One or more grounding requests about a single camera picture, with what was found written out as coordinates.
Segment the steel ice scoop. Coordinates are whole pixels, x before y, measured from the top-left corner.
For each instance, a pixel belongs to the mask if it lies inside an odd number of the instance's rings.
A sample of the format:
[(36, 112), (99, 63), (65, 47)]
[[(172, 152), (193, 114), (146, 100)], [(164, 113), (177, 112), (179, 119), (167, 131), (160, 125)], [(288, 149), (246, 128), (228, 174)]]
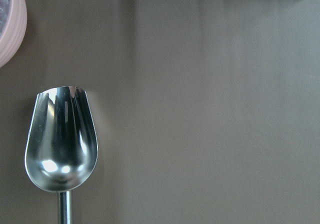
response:
[(39, 189), (57, 193), (58, 223), (73, 223), (72, 190), (92, 174), (98, 141), (86, 91), (55, 87), (36, 96), (24, 166)]

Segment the pink bowl of ice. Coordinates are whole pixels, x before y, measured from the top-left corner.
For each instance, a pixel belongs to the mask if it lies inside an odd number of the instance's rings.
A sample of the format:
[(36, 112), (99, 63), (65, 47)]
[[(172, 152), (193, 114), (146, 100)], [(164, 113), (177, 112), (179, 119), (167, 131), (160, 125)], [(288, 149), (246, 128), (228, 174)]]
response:
[(0, 66), (18, 51), (27, 28), (25, 0), (0, 0)]

